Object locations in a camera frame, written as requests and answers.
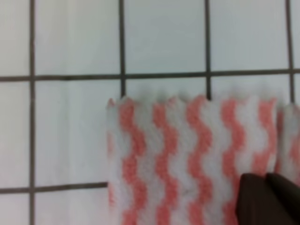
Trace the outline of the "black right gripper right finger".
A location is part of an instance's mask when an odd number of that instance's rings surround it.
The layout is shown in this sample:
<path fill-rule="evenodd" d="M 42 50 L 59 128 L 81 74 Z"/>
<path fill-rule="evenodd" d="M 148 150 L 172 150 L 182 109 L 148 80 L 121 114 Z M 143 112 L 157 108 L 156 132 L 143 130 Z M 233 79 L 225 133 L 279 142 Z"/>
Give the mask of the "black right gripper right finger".
<path fill-rule="evenodd" d="M 277 173 L 268 173 L 266 181 L 284 209 L 300 224 L 300 187 Z"/>

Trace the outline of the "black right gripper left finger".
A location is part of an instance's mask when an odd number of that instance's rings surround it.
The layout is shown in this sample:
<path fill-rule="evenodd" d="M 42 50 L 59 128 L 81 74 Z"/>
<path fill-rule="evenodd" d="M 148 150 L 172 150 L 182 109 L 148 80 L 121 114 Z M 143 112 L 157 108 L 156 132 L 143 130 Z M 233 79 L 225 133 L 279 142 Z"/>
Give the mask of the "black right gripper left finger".
<path fill-rule="evenodd" d="M 267 183 L 266 175 L 241 176 L 235 214 L 239 225 L 295 224 Z"/>

